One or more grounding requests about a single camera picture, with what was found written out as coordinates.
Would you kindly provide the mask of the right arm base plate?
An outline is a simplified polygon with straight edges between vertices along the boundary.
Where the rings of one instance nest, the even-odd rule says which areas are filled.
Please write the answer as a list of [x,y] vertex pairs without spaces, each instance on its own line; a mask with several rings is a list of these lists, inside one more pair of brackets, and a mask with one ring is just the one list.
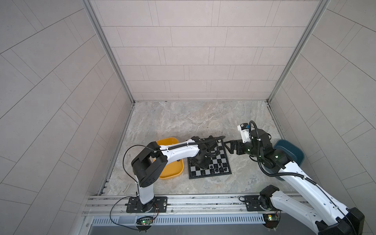
[[278,211],[271,202],[271,199],[266,196],[261,195],[246,195],[243,197],[243,201],[246,205],[248,212],[257,212],[257,211]]

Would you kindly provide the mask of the black white chess board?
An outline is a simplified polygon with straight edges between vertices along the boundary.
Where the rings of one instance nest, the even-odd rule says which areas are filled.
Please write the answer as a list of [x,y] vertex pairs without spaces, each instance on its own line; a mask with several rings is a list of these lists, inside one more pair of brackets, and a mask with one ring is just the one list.
[[193,163],[193,158],[188,158],[190,180],[232,174],[226,148],[223,146],[223,140],[217,141],[216,147],[211,153],[216,155],[210,158],[207,169],[196,166]]

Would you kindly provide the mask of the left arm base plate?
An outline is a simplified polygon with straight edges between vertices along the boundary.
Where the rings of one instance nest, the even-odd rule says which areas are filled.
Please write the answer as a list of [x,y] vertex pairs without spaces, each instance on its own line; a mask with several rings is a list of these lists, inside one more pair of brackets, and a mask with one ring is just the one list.
[[130,197],[127,204],[127,213],[166,212],[167,197],[154,197],[150,202],[142,204],[138,197]]

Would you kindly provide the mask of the yellow plastic tray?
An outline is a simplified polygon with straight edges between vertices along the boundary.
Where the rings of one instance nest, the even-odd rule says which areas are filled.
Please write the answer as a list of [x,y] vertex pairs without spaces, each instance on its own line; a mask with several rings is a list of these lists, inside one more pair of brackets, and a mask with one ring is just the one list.
[[[160,146],[161,145],[164,145],[164,146],[175,145],[175,144],[178,144],[178,143],[179,143],[179,141],[174,137],[170,137],[170,138],[166,138],[166,139],[162,139],[162,140],[157,141],[157,144],[160,145]],[[165,168],[162,171],[159,179],[168,180],[168,179],[178,177],[183,173],[183,170],[184,170],[184,163],[183,163],[182,160],[171,162],[170,164],[167,164],[165,166]]]

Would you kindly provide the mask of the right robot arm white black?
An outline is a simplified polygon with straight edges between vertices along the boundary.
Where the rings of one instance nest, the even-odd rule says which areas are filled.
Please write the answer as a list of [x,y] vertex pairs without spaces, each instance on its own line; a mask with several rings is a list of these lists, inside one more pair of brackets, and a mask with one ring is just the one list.
[[269,177],[280,177],[309,203],[308,206],[291,198],[279,188],[269,185],[258,197],[258,206],[265,211],[283,211],[306,225],[317,235],[361,235],[364,214],[356,207],[349,208],[322,189],[282,149],[274,149],[270,134],[252,129],[243,123],[238,126],[240,140],[229,141],[230,153],[247,154]]

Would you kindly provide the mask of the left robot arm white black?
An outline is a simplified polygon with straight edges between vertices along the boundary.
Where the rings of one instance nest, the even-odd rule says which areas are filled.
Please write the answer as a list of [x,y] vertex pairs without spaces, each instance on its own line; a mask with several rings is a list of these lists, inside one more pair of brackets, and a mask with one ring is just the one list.
[[163,170],[169,164],[190,158],[194,166],[208,169],[212,158],[220,154],[214,151],[220,140],[225,136],[202,139],[192,137],[191,139],[175,145],[159,145],[157,142],[150,142],[132,160],[131,166],[138,185],[138,198],[136,200],[136,211],[149,212],[155,203],[153,184],[161,176]]

